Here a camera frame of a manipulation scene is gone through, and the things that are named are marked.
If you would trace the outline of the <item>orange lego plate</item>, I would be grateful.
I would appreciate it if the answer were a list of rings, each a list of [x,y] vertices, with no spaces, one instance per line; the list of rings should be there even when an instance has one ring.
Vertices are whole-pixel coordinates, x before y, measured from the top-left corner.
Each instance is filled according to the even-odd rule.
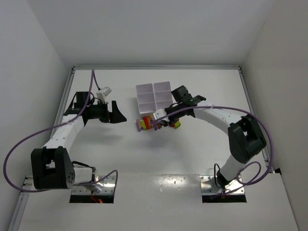
[[[148,121],[149,121],[150,128],[154,129],[155,123],[154,123],[154,117],[152,115],[148,117]]]

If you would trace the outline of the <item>purple butterfly lego brick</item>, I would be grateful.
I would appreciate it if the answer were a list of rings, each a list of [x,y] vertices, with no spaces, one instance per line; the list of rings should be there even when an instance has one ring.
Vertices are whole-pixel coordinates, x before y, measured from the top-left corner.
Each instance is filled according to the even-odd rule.
[[[142,125],[140,120],[136,120],[138,132],[142,131]]]

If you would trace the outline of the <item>lime green lego brick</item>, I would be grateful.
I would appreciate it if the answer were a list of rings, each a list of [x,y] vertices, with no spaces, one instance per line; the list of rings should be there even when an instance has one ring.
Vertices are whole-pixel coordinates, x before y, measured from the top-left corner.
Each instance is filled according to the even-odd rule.
[[[143,130],[149,130],[151,128],[148,120],[141,120],[141,127]]]

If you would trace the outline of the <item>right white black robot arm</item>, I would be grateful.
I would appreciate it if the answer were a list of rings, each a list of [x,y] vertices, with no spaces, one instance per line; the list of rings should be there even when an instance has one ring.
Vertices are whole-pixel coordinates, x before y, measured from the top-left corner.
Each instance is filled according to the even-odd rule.
[[[175,106],[163,110],[166,115],[164,123],[173,123],[184,116],[206,121],[223,131],[229,140],[230,156],[226,163],[215,174],[214,182],[220,188],[225,188],[234,180],[246,164],[267,145],[265,137],[256,119],[251,115],[239,115],[213,106],[205,97],[193,97],[185,86],[180,86],[171,92],[176,101]]]

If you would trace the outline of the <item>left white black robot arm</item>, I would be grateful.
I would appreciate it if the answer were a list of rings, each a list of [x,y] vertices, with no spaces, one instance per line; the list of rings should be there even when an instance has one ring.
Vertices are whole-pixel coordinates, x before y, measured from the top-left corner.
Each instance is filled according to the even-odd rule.
[[[111,102],[112,110],[109,111],[107,103],[101,99],[93,103],[90,96],[86,91],[76,92],[53,136],[42,148],[32,151],[35,189],[71,189],[75,185],[95,183],[93,167],[74,167],[69,156],[72,144],[89,120],[98,119],[102,123],[117,124],[126,122],[127,119],[118,109],[116,101]]]

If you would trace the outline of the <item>right white divided container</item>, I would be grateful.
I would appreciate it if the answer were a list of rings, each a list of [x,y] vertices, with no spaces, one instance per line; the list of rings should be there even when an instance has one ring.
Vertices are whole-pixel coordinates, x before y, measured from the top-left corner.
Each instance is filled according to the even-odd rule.
[[[169,81],[154,83],[153,87],[156,110],[167,108],[173,104]]]

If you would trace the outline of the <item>white divided container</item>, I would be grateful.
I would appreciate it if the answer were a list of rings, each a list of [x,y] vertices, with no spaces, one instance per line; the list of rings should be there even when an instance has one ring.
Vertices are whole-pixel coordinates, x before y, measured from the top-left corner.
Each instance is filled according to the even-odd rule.
[[[169,81],[154,83],[153,87],[156,110],[167,108],[173,104]]]
[[[140,114],[148,114],[156,110],[152,83],[136,85],[136,93]]]

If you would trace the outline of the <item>small lime lego brick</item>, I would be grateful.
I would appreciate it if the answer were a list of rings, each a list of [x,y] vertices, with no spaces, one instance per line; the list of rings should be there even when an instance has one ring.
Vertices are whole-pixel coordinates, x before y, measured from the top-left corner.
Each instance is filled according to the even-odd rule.
[[[174,124],[174,129],[177,129],[177,128],[179,128],[180,126],[181,126],[181,122],[178,121],[178,122],[176,122],[176,123]]]

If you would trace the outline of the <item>left white divided container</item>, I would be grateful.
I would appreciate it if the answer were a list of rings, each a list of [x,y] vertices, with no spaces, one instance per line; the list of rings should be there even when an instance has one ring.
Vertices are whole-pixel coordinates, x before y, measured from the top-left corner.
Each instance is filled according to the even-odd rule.
[[[156,110],[152,83],[136,85],[136,93],[140,114],[148,114]]]

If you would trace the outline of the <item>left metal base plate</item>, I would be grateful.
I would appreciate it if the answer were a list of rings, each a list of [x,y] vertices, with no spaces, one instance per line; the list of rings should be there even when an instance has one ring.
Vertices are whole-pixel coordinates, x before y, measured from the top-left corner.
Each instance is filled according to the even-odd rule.
[[[92,186],[74,186],[71,194],[72,195],[112,195],[115,191],[116,186],[116,174],[112,174],[108,177],[106,176],[96,176],[95,180],[98,181],[101,178],[100,182]]]

